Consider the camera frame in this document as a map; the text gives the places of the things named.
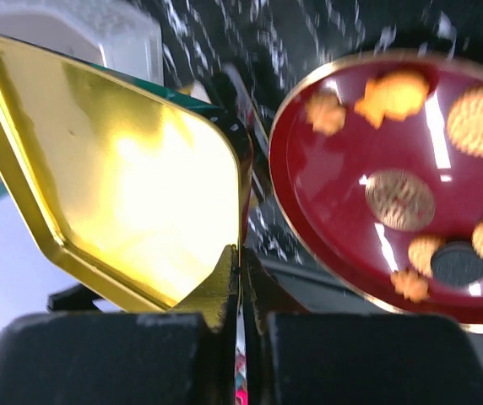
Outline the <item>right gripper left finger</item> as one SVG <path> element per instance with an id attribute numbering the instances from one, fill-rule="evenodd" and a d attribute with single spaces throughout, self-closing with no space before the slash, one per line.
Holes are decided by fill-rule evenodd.
<path id="1" fill-rule="evenodd" d="M 34 314 L 0 337 L 0 404 L 231 404 L 238 252 L 179 311 Z"/>

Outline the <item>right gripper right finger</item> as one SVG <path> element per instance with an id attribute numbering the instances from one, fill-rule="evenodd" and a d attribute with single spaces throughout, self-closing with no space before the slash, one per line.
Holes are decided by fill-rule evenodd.
<path id="1" fill-rule="evenodd" d="M 483 404 L 467 335 L 434 315 L 311 313 L 241 253 L 251 404 Z"/>

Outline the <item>gold tin lid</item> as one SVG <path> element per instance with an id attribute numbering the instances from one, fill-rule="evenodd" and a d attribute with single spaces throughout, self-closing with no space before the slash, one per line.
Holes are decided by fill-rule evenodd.
<path id="1" fill-rule="evenodd" d="M 125 311 L 220 319 L 252 155 L 217 106 L 0 35 L 0 176 L 43 255 Z"/>

